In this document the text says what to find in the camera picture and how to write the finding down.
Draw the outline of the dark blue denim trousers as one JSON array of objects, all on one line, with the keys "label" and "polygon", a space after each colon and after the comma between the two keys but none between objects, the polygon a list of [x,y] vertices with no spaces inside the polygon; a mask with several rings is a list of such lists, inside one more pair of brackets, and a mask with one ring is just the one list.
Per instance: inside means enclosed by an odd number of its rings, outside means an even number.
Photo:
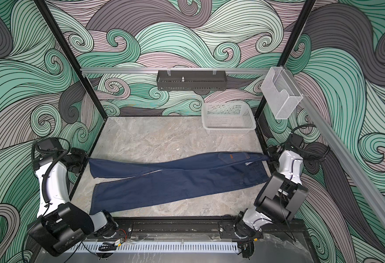
[{"label": "dark blue denim trousers", "polygon": [[163,163],[123,163],[90,159],[95,185],[90,214],[155,206],[183,199],[254,187],[268,180],[256,152],[209,152]]}]

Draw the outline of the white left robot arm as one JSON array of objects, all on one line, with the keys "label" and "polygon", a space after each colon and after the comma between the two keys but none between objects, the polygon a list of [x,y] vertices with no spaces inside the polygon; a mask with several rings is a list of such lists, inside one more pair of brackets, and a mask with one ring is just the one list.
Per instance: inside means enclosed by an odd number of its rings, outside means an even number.
[{"label": "white left robot arm", "polygon": [[39,182],[40,203],[37,218],[28,226],[28,235],[52,256],[59,256],[87,237],[112,238],[117,223],[102,210],[89,215],[70,201],[68,173],[79,173],[86,152],[68,147],[62,138],[34,141],[32,169]]}]

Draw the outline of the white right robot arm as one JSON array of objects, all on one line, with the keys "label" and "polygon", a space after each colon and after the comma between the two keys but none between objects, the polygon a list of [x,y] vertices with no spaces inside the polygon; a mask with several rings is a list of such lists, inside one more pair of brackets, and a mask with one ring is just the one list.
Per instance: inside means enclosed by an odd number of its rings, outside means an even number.
[{"label": "white right robot arm", "polygon": [[301,181],[303,149],[286,146],[279,157],[279,168],[260,190],[254,208],[238,215],[234,223],[238,238],[254,235],[276,224],[288,224],[306,200],[309,190]]}]

